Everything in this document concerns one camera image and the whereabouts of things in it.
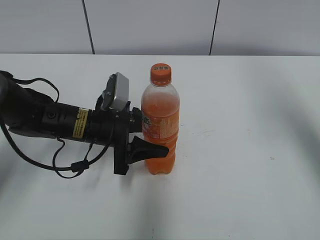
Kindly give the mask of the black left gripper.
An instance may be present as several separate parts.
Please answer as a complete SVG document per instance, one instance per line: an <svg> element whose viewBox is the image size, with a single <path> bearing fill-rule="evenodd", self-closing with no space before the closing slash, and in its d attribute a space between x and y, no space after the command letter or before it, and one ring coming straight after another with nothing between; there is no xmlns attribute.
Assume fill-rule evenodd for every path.
<svg viewBox="0 0 320 240"><path fill-rule="evenodd" d="M134 136L129 143L130 133L140 133L142 112L139 108L130 109L128 101L122 111L109 108L104 111L96 108L92 111L86 130L86 142L103 146L102 151L89 160L89 165L96 163L113 148L113 173L126 175L129 165L154 158L164 158L169 153L166 146L157 145Z"/></svg>

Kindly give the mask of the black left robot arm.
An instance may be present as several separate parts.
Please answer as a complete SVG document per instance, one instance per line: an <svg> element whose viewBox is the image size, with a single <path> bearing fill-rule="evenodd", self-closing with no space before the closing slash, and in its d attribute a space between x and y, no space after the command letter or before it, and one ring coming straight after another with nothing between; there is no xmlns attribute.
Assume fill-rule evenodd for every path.
<svg viewBox="0 0 320 240"><path fill-rule="evenodd" d="M137 136L129 138L131 133L142 131L143 116L139 108L130 108L129 80L121 73L109 77L94 109L60 103L29 88L31 83L6 71L0 73L0 127L10 146L26 162L58 175L71 171L79 176L94 160L85 158L68 167L42 164L26 156L11 134L101 145L103 152L113 148L113 172L117 175L125 175L133 163L163 158L169 153L165 146Z"/></svg>

